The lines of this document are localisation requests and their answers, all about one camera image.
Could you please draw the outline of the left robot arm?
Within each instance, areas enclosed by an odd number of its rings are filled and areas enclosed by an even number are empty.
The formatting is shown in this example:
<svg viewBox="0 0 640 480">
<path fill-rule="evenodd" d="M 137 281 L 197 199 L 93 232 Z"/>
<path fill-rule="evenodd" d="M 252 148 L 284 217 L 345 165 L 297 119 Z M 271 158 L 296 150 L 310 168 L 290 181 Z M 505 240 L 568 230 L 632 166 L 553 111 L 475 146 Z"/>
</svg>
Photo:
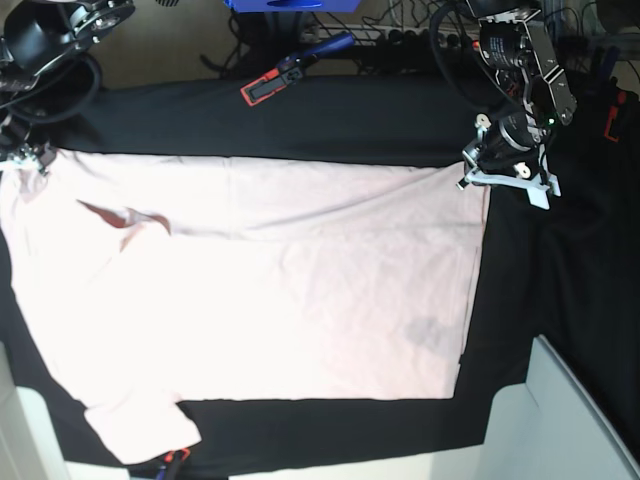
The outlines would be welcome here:
<svg viewBox="0 0 640 480">
<path fill-rule="evenodd" d="M 541 16 L 531 6 L 481 16 L 477 36 L 471 38 L 459 2 L 447 1 L 431 16 L 428 34 L 440 72 L 476 112 L 475 137 L 462 151 L 464 175 L 458 188 L 519 189 L 530 204 L 545 209 L 550 197 L 561 194 L 548 166 L 549 149 L 557 130 L 572 122 L 577 100 Z M 470 52 L 500 94 L 499 102 L 474 99 L 449 70 L 439 40 L 446 18 L 457 21 L 462 51 Z"/>
</svg>

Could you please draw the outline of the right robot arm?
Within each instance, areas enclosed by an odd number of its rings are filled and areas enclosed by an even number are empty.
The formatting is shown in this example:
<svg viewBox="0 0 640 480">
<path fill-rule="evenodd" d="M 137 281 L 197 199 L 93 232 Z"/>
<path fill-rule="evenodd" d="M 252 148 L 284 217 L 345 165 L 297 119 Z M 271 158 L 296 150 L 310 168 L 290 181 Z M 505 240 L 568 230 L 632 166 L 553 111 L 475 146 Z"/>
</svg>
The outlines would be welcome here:
<svg viewBox="0 0 640 480">
<path fill-rule="evenodd" d="M 1 171 L 43 175 L 46 127 L 79 115 L 102 87 L 89 54 L 136 11 L 132 1 L 21 1 L 1 32 Z"/>
</svg>

